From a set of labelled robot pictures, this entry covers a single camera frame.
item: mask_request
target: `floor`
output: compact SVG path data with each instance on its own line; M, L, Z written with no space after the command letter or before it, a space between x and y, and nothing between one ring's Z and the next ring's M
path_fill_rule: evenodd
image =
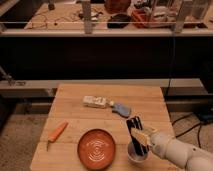
M171 113L171 120L187 113ZM0 170L29 171L47 114L13 114L0 134ZM177 122L174 125L179 134L198 123L195 116ZM197 130L192 130L179 139L197 145ZM200 133L202 148L213 153L213 124L204 126Z

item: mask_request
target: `wooden table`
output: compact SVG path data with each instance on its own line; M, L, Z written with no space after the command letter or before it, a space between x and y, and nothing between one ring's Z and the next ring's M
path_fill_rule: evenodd
M82 12L81 4L63 4L56 3L55 10L49 11L48 4L44 3L33 18L25 26L25 29L50 29L50 30L83 30L84 24L79 19L78 14ZM93 12L102 12L103 14L98 17L98 23L94 24L94 29L106 30L107 21L113 16L107 13L104 4L92 4L91 9ZM128 14L131 15L132 8L128 9ZM213 23L209 21L209 18L213 14L213 4L210 5L203 23L208 29L213 28ZM132 23L128 24L125 29L137 30Z
M61 84L49 112L40 142L34 154L31 170L84 171L77 155L77 144L88 130L100 128L108 131L116 142L116 156L107 169L109 171L176 171L179 170L168 161L161 160L149 152L141 165L132 165L126 154L130 136L125 119L111 112L110 108L97 109L82 105L85 95L105 96L115 102L132 108L131 117L138 115L143 123L156 127L160 131L173 134L166 104L159 87ZM63 121L68 127L48 152L46 143L48 134Z

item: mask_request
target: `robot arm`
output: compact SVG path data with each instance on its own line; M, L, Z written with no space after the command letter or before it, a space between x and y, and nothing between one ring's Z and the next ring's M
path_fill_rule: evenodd
M161 159L186 171L213 171L213 154L151 127L144 128L142 131L132 128L132 136L144 146L149 145L151 151Z

